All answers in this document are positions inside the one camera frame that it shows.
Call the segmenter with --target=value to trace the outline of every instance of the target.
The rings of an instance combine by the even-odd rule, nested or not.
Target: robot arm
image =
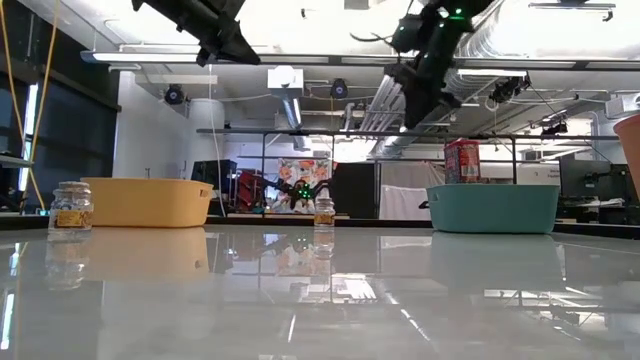
[[[176,23],[178,31],[186,30],[200,40],[198,65],[206,65],[211,56],[214,60],[260,64],[260,57],[234,20],[244,0],[132,0],[133,9],[138,11],[144,3]]]
[[[442,91],[444,78],[465,33],[473,32],[471,19],[484,11],[493,0],[431,0],[419,15],[407,14],[391,40],[398,53],[417,51],[406,63],[385,68],[402,86],[405,95],[405,123],[413,129],[439,105],[459,108],[452,94]]]

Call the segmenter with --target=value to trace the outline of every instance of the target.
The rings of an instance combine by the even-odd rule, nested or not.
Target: desk
[[[2,304],[9,295],[13,300],[5,354],[18,360],[640,355],[628,321],[640,316],[637,241],[419,228],[336,228],[323,235],[313,227],[229,225],[94,233],[74,244],[47,243],[45,230],[0,232],[0,241],[27,246],[19,280],[0,267]],[[0,251],[6,261],[14,249]],[[77,287],[49,290],[65,281]]]

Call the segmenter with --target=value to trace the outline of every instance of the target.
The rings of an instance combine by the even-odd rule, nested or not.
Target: white curtain
[[[431,220],[429,209],[418,208],[425,200],[427,200],[427,189],[382,185],[380,191],[380,219]]]
[[[444,184],[444,171],[429,162],[382,164],[381,220],[431,220],[427,189]]]
[[[442,184],[444,170],[430,162],[382,164],[382,185],[427,189]]]

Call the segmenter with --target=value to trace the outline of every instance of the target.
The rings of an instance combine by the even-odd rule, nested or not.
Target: security camera
[[[182,91],[182,85],[170,84],[167,91],[164,93],[164,101],[169,105],[180,105],[185,101],[184,92]]]

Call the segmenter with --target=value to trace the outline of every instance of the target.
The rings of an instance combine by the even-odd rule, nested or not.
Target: glass jar
[[[77,233],[91,230],[93,203],[89,184],[61,182],[53,195],[55,199],[51,203],[50,232]]]
[[[336,211],[333,209],[333,201],[331,198],[317,199],[315,207],[316,213],[313,217],[313,224],[320,227],[333,227]]]

